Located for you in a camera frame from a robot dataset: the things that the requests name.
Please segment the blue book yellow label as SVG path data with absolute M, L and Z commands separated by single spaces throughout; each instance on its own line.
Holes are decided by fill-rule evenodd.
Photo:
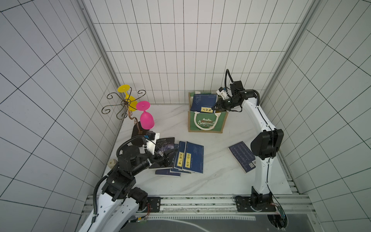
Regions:
M 203 174 L 204 146 L 191 142 L 185 144 L 183 169 L 193 173 Z
M 177 154 L 174 160 L 175 169 L 183 170 L 185 151 L 186 151 L 185 146 L 186 146 L 186 142 L 183 142 L 183 141 L 180 141 L 178 144 L 178 151 L 177 151 Z

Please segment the green jute canvas bag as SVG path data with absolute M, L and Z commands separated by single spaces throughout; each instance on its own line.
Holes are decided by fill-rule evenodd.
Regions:
M 194 94 L 216 94 L 211 92 L 189 92 L 188 93 L 188 131 L 222 133 L 227 121 L 228 112 L 216 111 L 214 113 L 199 113 L 190 111 Z

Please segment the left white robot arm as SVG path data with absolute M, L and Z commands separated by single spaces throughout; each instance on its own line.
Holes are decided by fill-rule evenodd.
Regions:
M 154 163 L 169 164 L 177 149 L 144 153 L 137 146 L 121 145 L 118 162 L 98 181 L 93 192 L 93 210 L 81 232 L 118 232 L 129 222 L 140 222 L 160 211 L 161 198 L 150 197 L 136 187 L 135 176 Z

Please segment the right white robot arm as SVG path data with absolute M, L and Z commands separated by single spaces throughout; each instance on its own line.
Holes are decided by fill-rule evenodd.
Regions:
M 239 106 L 239 112 L 246 112 L 255 123 L 258 135 L 251 142 L 250 150 L 256 157 L 255 181 L 248 197 L 247 207 L 252 211 L 261 212 L 273 205 L 273 193 L 269 188 L 273 161 L 281 146 L 284 132 L 277 129 L 268 119 L 260 106 L 260 95 L 256 90 L 245 90 L 240 81 L 233 82 L 228 88 L 220 87 L 217 95 L 220 98 L 214 105 L 217 111 L 234 112 Z

